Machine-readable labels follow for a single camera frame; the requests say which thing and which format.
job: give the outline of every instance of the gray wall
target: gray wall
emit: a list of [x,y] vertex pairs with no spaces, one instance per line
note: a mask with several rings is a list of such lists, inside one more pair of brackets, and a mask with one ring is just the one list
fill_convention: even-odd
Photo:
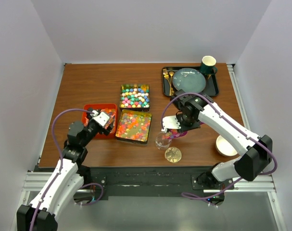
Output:
[[235,63],[270,0],[32,0],[68,63]]
[[0,0],[0,231],[44,142],[61,61],[28,0]]
[[251,128],[273,139],[274,183],[292,231],[292,0],[272,0],[235,72]]

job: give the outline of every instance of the gold fork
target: gold fork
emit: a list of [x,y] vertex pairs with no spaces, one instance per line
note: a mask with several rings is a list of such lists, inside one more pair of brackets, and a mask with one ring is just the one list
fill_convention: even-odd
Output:
[[169,83],[169,96],[171,96],[171,81],[169,81],[169,74],[166,68],[163,68],[163,75],[164,75],[164,78],[167,79]]

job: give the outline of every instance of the green mug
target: green mug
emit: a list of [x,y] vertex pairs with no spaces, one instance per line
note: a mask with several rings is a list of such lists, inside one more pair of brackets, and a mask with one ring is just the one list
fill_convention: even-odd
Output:
[[202,59],[202,63],[199,68],[199,72],[202,73],[207,79],[211,75],[215,75],[217,73],[217,68],[215,67],[216,59],[212,56],[204,56]]

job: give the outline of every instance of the square container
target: square container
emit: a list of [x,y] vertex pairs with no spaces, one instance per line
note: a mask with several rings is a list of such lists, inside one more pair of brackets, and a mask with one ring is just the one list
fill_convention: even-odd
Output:
[[[116,127],[117,127],[117,115],[118,115],[118,109],[116,104],[114,103],[98,103],[98,104],[86,104],[84,106],[85,110],[88,110],[89,108],[92,109],[101,109],[101,111],[106,112],[109,116],[113,117],[114,116],[114,127],[112,129],[112,131],[105,136],[104,134],[97,134],[94,139],[110,139],[110,138],[114,138],[115,137],[115,133],[116,133]],[[88,124],[88,119],[86,117],[86,112],[83,112],[82,115],[82,123],[84,124],[84,126],[86,126]]]
[[147,112],[122,110],[116,139],[131,143],[147,144],[152,115]]
[[148,112],[150,110],[149,84],[123,84],[121,85],[120,104],[121,110]]

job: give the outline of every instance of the red container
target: red container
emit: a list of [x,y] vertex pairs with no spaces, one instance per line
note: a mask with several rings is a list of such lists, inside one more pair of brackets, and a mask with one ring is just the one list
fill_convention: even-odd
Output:
[[[86,104],[84,106],[84,109],[88,110],[90,107],[92,109],[101,109],[102,111],[106,111],[106,109],[115,110],[114,127],[113,127],[111,133],[109,133],[108,136],[105,136],[104,134],[101,135],[99,133],[95,136],[95,139],[110,139],[110,138],[114,138],[115,134],[116,134],[117,116],[118,116],[118,108],[117,108],[116,104],[113,104],[113,103]],[[83,112],[82,123],[84,125],[87,125],[87,123],[88,123],[88,119],[86,118],[86,112]]]

